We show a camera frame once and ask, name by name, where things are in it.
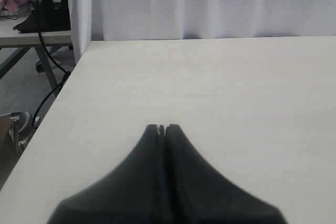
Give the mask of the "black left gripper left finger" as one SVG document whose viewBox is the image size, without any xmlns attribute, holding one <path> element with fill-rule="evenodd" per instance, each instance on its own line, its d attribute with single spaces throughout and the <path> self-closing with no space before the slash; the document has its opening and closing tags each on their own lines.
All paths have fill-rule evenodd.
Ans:
<svg viewBox="0 0 336 224">
<path fill-rule="evenodd" d="M 163 132 L 148 125 L 112 172 L 61 201 L 48 223 L 164 223 Z"/>
</svg>

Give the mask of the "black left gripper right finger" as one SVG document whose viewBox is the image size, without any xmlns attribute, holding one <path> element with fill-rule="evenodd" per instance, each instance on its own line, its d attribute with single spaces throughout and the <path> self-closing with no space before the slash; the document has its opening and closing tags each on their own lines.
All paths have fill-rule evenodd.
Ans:
<svg viewBox="0 0 336 224">
<path fill-rule="evenodd" d="M 275 206 L 219 173 L 177 124 L 166 128 L 164 161 L 174 223 L 286 223 Z"/>
</svg>

